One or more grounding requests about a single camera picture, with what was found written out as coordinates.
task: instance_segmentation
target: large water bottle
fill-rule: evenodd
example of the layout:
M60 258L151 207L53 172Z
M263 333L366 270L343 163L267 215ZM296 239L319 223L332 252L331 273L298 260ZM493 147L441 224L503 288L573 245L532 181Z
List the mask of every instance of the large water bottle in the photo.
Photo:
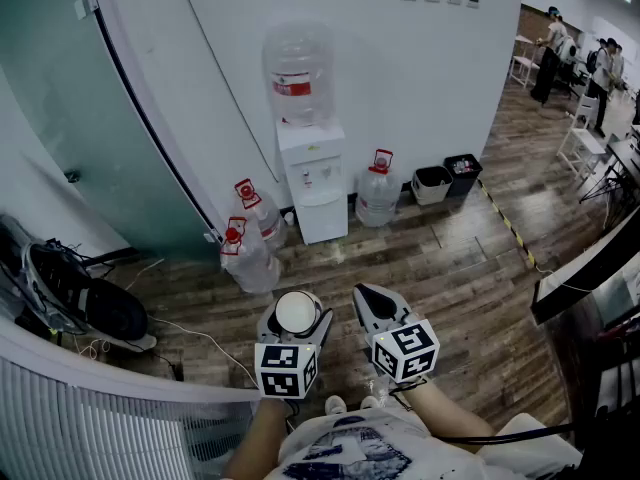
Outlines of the large water bottle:
M270 251L282 247L287 241L287 226L271 196L253 188L249 178L236 183L235 189L238 194L235 213L258 224Z
M365 226L384 226L396 211L402 182L391 172L392 157L391 151L376 150L373 165L360 177L356 216Z
M272 28L263 63L277 121L310 126L333 116L333 47L326 25L294 21Z
M247 293L267 293L280 279L280 260L267 249L255 222L231 217L220 251L222 267Z

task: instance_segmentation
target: glass door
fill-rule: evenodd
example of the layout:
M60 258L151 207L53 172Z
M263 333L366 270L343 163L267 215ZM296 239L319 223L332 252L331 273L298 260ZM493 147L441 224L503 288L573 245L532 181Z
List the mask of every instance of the glass door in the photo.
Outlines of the glass door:
M0 0L0 65L35 134L136 249L217 259L208 229L133 107L77 0Z

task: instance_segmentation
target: yellow black caution tape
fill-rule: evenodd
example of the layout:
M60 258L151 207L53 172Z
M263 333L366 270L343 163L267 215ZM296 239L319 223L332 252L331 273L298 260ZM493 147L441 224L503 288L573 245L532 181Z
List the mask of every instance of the yellow black caution tape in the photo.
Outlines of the yellow black caution tape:
M482 191L484 192L484 195L489 198L489 201L491 201L491 204L493 205L493 209L496 211L496 213L498 213L498 215L500 215L500 217L504 221L505 226L507 226L511 230L511 232L513 233L513 236L516 237L516 240L518 241L518 244L520 244L520 247L522 247L522 249L526 253L527 258L529 258L529 261L535 267L537 265L536 264L536 260L533 257L533 254L531 254L531 251L529 250L527 245L524 243L524 240L522 239L520 234L513 228L513 224L511 224L511 221L505 217L504 213L502 213L502 210L500 210L500 208L498 208L498 205L493 200L493 197L491 197L491 194L489 194L489 191L487 190L487 187L484 186L484 183L482 183L480 181L480 179L478 179L478 184L480 185L480 188L482 188Z

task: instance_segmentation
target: shoe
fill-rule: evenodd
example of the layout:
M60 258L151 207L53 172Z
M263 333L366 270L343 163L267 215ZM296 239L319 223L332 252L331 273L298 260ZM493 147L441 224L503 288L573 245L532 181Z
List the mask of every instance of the shoe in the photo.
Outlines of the shoe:
M360 402L360 410L375 409L377 407L380 407L380 402L378 402L378 399L375 396L366 396L362 402Z
M338 395L331 395L324 402L324 413L327 416L332 414L344 414L347 412L347 404Z

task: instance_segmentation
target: wooden floor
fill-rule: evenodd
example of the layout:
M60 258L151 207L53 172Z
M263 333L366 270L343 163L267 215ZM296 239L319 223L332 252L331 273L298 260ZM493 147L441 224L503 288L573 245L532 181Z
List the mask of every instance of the wooden floor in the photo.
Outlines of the wooden floor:
M569 170L555 152L569 126L564 97L547 108L517 85L507 84L491 136L480 159L481 179L543 267L556 268L598 237L604 208L578 205ZM540 274L477 186L464 200L421 209L405 200L380 229L353 216L348 236L305 246L296 230L279 257L284 272L277 290L248 296L226 274L197 264L164 262L142 274L131 291L151 315L211 334L253 371L255 325L266 306L292 289L315 293L335 320L320 356L320 375L304 405L322 413L324 399L339 394L355 406L384 391L364 355L364 339L351 307L358 282L400 292L429 318L441 343L433 378L453 399L496 427L519 412L547 425L568 418L561 375L545 329L529 306ZM109 279L126 286L153 259L117 268ZM242 370L206 338L150 322L156 352L182 361L188 382L249 387ZM101 360L169 377L149 354L112 350Z

